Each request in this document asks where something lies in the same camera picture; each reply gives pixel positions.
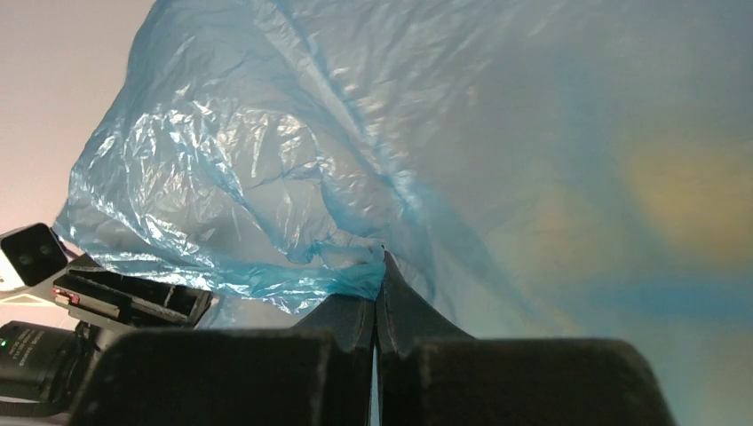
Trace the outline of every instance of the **translucent plastic film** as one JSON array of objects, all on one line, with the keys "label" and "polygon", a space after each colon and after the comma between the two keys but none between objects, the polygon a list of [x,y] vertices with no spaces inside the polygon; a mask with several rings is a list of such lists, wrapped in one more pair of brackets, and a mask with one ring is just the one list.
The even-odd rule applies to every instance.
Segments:
[{"label": "translucent plastic film", "polygon": [[305,312],[390,250],[479,336],[647,355],[753,422],[753,4],[158,1],[55,230]]}]

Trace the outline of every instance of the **crumpled plastic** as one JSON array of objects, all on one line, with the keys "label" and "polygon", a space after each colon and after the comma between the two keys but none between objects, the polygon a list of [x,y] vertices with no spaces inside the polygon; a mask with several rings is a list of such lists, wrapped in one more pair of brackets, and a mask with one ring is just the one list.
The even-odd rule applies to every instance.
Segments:
[{"label": "crumpled plastic", "polygon": [[634,343],[753,422],[753,4],[158,0],[55,231],[305,313],[383,247],[482,337]]}]

